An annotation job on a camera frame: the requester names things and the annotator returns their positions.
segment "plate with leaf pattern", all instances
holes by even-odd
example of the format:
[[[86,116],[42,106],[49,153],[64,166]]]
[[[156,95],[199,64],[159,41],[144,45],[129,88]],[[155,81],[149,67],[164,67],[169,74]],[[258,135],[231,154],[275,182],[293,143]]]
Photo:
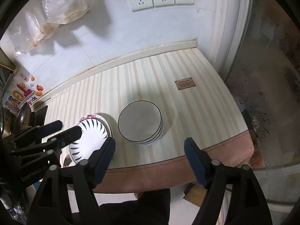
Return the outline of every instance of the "plate with leaf pattern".
[[[81,138],[69,145],[69,153],[73,162],[89,159],[93,151],[101,148],[112,131],[108,122],[98,114],[89,114],[80,118],[75,126],[82,131]]]

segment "hanging plastic bag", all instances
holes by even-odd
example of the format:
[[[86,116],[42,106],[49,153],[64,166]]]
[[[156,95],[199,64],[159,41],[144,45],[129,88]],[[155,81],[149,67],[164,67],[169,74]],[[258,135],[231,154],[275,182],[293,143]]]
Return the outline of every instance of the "hanging plastic bag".
[[[49,38],[58,24],[49,24],[41,0],[30,0],[20,10],[9,26],[16,55],[28,53]]]
[[[48,23],[66,25],[84,16],[95,0],[42,0]]]

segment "wall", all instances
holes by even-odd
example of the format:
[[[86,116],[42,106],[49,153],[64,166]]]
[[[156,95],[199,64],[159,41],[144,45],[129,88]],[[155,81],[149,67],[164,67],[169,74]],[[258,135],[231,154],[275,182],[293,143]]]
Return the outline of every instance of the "wall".
[[[198,38],[198,48],[209,51],[215,0],[195,0],[192,6],[169,6],[132,12],[127,0],[97,0],[81,19],[57,29],[30,53],[14,56],[8,31],[0,47],[23,73],[34,76],[43,93],[69,78],[116,58],[160,44]]]

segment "stack of bowls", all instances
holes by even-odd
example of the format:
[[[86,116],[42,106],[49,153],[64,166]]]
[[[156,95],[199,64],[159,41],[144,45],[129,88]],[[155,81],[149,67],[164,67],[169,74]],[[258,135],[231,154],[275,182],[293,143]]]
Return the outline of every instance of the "stack of bowls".
[[[161,137],[163,118],[152,102],[135,101],[121,112],[118,127],[125,139],[138,145],[148,145]]]

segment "stack of plates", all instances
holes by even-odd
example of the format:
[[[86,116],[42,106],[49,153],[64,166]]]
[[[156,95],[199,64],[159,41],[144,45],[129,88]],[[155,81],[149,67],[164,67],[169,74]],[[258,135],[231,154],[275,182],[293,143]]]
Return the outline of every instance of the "stack of plates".
[[[89,114],[76,123],[82,130],[81,138],[69,145],[69,153],[73,162],[89,159],[93,151],[98,150],[108,137],[113,137],[108,122],[100,115]]]
[[[130,142],[148,145],[163,133],[159,108],[150,101],[135,101],[123,109],[118,120],[119,131]]]

